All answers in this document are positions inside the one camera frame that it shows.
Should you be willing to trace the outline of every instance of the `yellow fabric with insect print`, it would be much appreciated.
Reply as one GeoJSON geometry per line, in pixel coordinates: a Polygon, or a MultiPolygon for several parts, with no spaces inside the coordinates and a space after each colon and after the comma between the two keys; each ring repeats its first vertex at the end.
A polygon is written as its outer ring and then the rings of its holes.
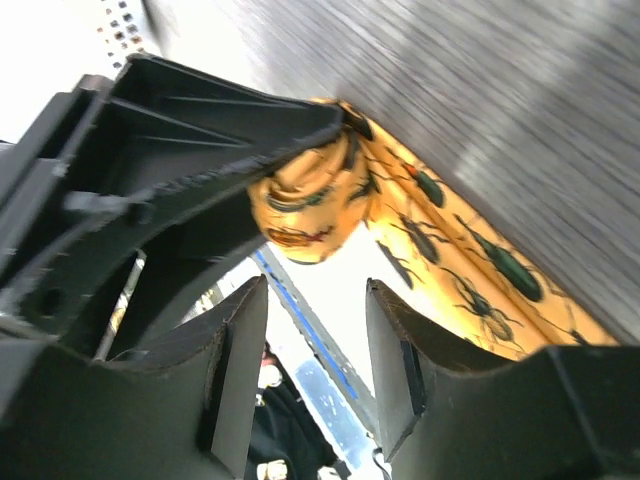
{"type": "Polygon", "coordinates": [[[426,164],[353,106],[332,143],[249,188],[264,234],[298,263],[324,261],[361,221],[432,320],[518,359],[548,344],[615,340],[426,164]]]}

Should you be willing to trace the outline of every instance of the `blue line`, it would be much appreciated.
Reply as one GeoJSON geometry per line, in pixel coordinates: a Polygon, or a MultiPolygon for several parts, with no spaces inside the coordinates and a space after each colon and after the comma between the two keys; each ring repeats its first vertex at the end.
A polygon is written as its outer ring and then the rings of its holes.
{"type": "Polygon", "coordinates": [[[275,282],[276,282],[276,284],[278,286],[278,289],[280,290],[280,293],[282,293],[282,295],[284,296],[284,299],[287,301],[289,306],[293,309],[293,311],[296,314],[296,317],[298,317],[298,320],[300,320],[300,322],[304,326],[305,330],[309,333],[309,335],[311,336],[311,339],[313,340],[314,344],[316,345],[318,350],[320,350],[320,353],[322,353],[324,358],[331,365],[331,368],[333,368],[333,370],[336,372],[338,377],[340,377],[340,380],[342,380],[342,383],[344,384],[345,388],[347,389],[347,391],[349,392],[351,397],[354,400],[357,400],[358,399],[358,394],[353,389],[353,387],[349,384],[349,380],[347,379],[347,376],[340,369],[340,366],[338,365],[338,363],[333,359],[333,357],[329,353],[329,350],[327,350],[327,347],[324,345],[324,343],[322,342],[322,340],[320,339],[318,334],[315,332],[315,330],[313,329],[313,327],[309,323],[309,320],[307,320],[307,317],[305,317],[304,313],[302,313],[300,308],[298,308],[298,304],[296,303],[295,299],[291,296],[291,294],[289,293],[287,288],[284,285],[282,285],[282,283],[278,280],[276,274],[273,273],[273,270],[271,270],[271,267],[267,263],[267,260],[262,255],[262,252],[260,252],[258,250],[255,253],[255,255],[258,258],[258,260],[260,260],[260,262],[262,263],[262,266],[264,267],[264,269],[268,273],[273,274],[272,278],[275,280],[275,282]]]}

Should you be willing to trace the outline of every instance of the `black cable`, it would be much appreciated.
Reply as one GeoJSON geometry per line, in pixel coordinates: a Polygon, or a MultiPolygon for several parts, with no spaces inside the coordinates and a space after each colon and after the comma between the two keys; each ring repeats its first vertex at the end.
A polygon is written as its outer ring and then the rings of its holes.
{"type": "Polygon", "coordinates": [[[382,448],[381,447],[374,448],[373,451],[371,452],[371,457],[373,458],[373,463],[375,463],[376,467],[378,467],[382,471],[382,476],[384,477],[384,480],[393,480],[391,478],[391,475],[389,474],[389,472],[387,472],[387,469],[384,468],[382,466],[382,464],[378,461],[378,455],[382,455],[382,448]]]}

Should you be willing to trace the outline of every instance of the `gray wood surface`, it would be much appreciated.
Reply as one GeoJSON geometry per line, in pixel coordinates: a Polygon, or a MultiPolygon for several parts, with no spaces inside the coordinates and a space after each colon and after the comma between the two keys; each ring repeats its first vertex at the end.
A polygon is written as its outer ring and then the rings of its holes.
{"type": "Polygon", "coordinates": [[[640,2],[216,5],[254,87],[353,102],[617,337],[640,340],[640,2]]]}

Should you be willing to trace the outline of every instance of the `black plastic part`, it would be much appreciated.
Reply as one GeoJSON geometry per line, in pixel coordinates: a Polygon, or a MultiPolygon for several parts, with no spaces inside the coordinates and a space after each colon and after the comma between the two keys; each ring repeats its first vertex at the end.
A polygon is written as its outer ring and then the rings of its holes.
{"type": "Polygon", "coordinates": [[[640,348],[547,347],[512,363],[423,317],[379,280],[368,284],[367,326],[395,480],[640,475],[640,348]],[[406,344],[419,357],[421,413],[406,344]]]}
{"type": "MultiPolygon", "coordinates": [[[[148,55],[130,57],[114,84],[56,96],[2,176],[0,307],[65,335],[136,250],[153,244],[149,256],[160,252],[179,268],[193,259],[190,221],[224,212],[238,225],[200,226],[211,248],[186,280],[221,264],[203,280],[210,286],[262,241],[246,187],[333,140],[341,119],[334,105],[265,95],[148,55]]],[[[178,288],[161,299],[176,306],[174,321],[197,298],[194,289],[176,301],[178,288]]]]}
{"type": "Polygon", "coordinates": [[[0,340],[0,478],[242,478],[266,320],[261,277],[136,360],[0,340]]]}

